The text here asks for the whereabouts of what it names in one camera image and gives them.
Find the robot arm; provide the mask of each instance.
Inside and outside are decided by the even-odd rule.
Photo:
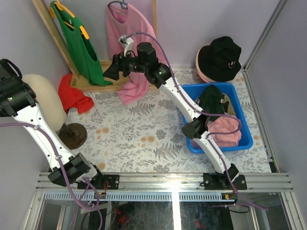
[[[119,39],[119,42],[121,42],[125,47],[131,47],[131,42],[133,42],[131,40],[131,38],[126,40],[125,35],[123,35]],[[196,105],[181,88],[176,78],[175,81],[177,82],[179,89],[175,86],[169,67],[159,63],[155,49],[152,45],[148,42],[139,43],[137,45],[138,56],[135,55],[132,57],[131,53],[133,52],[129,52],[125,49],[124,53],[114,55],[112,64],[109,69],[104,72],[104,75],[112,78],[119,78],[120,71],[123,72],[124,77],[128,76],[130,72],[144,73],[149,83],[155,85],[158,89],[164,92],[185,116],[188,124],[182,128],[182,132],[186,137],[199,144],[199,146],[204,150],[213,163],[216,174],[219,176],[220,180],[229,184],[226,175],[226,170],[228,170],[231,181],[234,181],[235,178],[238,177],[239,172],[235,165],[225,157],[212,136],[207,137],[210,133],[206,126],[207,116],[199,114],[191,109],[187,101],[194,105],[198,111],[202,111],[202,108]]]
[[[35,99],[35,93],[28,84],[22,81],[19,69],[9,60],[2,59],[0,60],[0,76],[0,116],[12,116],[18,122],[29,123],[44,130],[57,148],[70,184],[77,182],[78,185],[84,187],[82,178],[87,177],[91,179],[95,187],[104,187],[104,176],[99,169],[90,164],[81,153],[74,156],[48,125]],[[52,170],[48,176],[50,181],[66,186],[58,158],[47,138],[36,128],[28,126],[24,128],[39,145],[48,160]]]

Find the black cloth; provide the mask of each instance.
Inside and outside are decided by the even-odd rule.
[[[214,81],[231,81],[241,69],[241,47],[228,37],[220,37],[198,53],[199,71]]]
[[[224,94],[215,86],[208,86],[199,97],[199,106],[209,114],[224,114]],[[210,120],[215,121],[218,116],[211,116]]]

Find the wooden frame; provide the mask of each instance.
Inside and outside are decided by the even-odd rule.
[[[47,10],[45,4],[43,3],[43,0],[32,0],[36,10],[38,11],[40,17],[42,18],[45,26],[47,27],[50,35],[52,36],[54,42],[56,43],[58,49],[60,50],[62,56],[64,57],[68,67],[70,68],[72,72],[72,79],[71,79],[71,86],[77,89],[82,90],[83,92],[114,92],[121,90],[123,87],[122,85],[125,84],[129,78],[124,78],[122,75],[119,76],[119,80],[112,80],[107,79],[108,81],[112,81],[113,85],[108,86],[95,86],[91,85],[88,80],[82,76],[66,47],[65,42],[63,41],[57,27],[55,26],[49,11]],[[157,35],[157,21],[156,21],[156,0],[152,0],[153,5],[153,30],[154,33]],[[105,71],[110,65],[112,60],[100,60],[101,67],[103,71]],[[156,90],[156,87],[154,85],[149,86],[149,90]]]

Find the clothes hanger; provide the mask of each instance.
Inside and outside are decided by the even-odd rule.
[[[107,7],[110,9],[110,5],[111,5],[112,3],[115,3],[115,2],[118,2],[118,3],[120,4],[120,7],[121,7],[122,9],[124,9],[124,10],[128,9],[128,4],[125,3],[125,0],[123,0],[123,1],[111,1],[111,2],[109,2],[109,4],[107,5]]]
[[[58,9],[59,9],[60,11],[65,10],[72,18],[75,17],[75,15],[74,15],[69,9],[67,9],[66,6],[62,5],[62,4],[59,2],[59,0],[57,0],[57,2],[54,2],[54,4],[58,7]],[[51,15],[52,18],[55,18],[55,17],[56,17],[56,14],[54,13],[54,11],[53,11],[53,9],[52,9],[51,6],[50,6],[50,15]],[[70,25],[68,22],[64,22],[64,23],[65,23],[67,26],[69,26],[70,28],[72,28],[72,29],[75,28],[75,27],[73,27],[72,25]],[[84,35],[84,38],[85,38],[86,40],[90,39],[90,36],[88,35],[88,33],[87,33],[87,31],[85,30],[85,28],[84,28],[83,25],[80,26],[80,30],[81,30],[81,33]]]

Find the cable tie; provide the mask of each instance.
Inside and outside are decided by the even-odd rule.
[[[62,155],[56,156],[56,160],[58,161],[60,158],[62,158]]]
[[[38,130],[40,128],[40,125],[34,126],[33,129],[34,130]]]

